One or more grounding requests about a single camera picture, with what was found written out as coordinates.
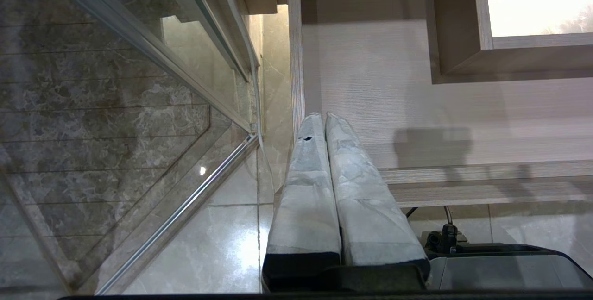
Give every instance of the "glass shower door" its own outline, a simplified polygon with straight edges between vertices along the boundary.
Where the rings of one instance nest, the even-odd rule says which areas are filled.
[[[76,0],[237,125],[255,122],[252,84],[200,0]]]

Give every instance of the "wooden shelf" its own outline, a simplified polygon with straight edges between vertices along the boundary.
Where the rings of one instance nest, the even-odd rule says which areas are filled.
[[[434,11],[434,83],[593,76],[593,33],[492,37],[488,0],[434,0]]]

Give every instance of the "tile grout line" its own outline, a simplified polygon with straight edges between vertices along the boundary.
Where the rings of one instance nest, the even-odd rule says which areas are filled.
[[[259,174],[259,158],[258,158],[258,151],[261,149],[258,148],[255,150],[256,152],[256,196],[258,199],[258,289],[261,293],[261,229],[260,229],[260,174]]]
[[[212,204],[212,205],[203,205],[204,207],[236,207],[236,206],[258,206],[256,203],[250,204]]]

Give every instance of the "wooden wall panel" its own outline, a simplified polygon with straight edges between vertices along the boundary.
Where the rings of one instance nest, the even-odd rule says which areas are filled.
[[[434,85],[425,0],[302,1],[307,109],[347,118],[377,167],[593,159],[593,78]]]

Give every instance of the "black cable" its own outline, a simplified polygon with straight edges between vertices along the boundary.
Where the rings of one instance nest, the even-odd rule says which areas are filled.
[[[416,211],[418,208],[417,207],[413,207],[411,208],[408,213],[406,213],[406,218],[409,218],[411,216],[411,214],[414,213],[414,211]]]
[[[449,207],[447,205],[443,207],[445,208],[445,213],[447,214],[447,224],[453,225],[453,218],[451,217],[451,211],[449,211]]]

